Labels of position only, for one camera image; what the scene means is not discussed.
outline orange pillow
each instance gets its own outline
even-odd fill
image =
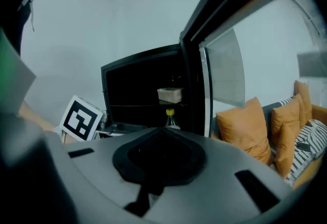
[[[299,93],[302,97],[303,104],[305,106],[306,123],[307,123],[309,120],[312,119],[312,106],[311,106],[309,88],[306,83],[295,81],[294,92],[295,94]]]
[[[300,120],[300,129],[302,129],[307,123],[305,106],[303,104],[302,97],[301,97],[301,95],[299,93],[293,99],[298,101],[298,104],[299,104],[299,107],[300,107],[299,120]]]
[[[271,142],[274,146],[278,145],[279,135],[283,124],[288,125],[293,138],[296,139],[300,133],[300,105],[297,99],[292,99],[284,106],[273,108],[271,115]]]
[[[281,127],[281,137],[276,149],[275,163],[279,174],[285,179],[291,171],[295,150],[293,131],[285,123]]]
[[[271,150],[261,104],[257,97],[248,100],[245,108],[217,112],[222,140],[239,147],[258,160],[268,164]]]

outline sofa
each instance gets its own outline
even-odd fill
[[[273,109],[286,105],[292,99],[293,97],[290,97],[280,102],[262,107],[267,128],[267,138],[271,148],[272,157],[276,155],[276,148],[271,142],[271,122]],[[309,181],[315,175],[321,165],[322,157],[327,147],[327,109],[312,104],[311,107],[312,120],[302,129],[300,129],[300,133],[298,134],[295,141],[309,144],[312,146],[312,152],[305,152],[298,149],[296,146],[294,147],[293,164],[289,174],[287,174],[285,177],[285,182],[293,187],[293,189],[297,188],[302,183]],[[222,141],[217,117],[212,118],[211,138]],[[271,169],[276,170],[276,165],[273,159],[271,162],[269,162],[268,166]]]

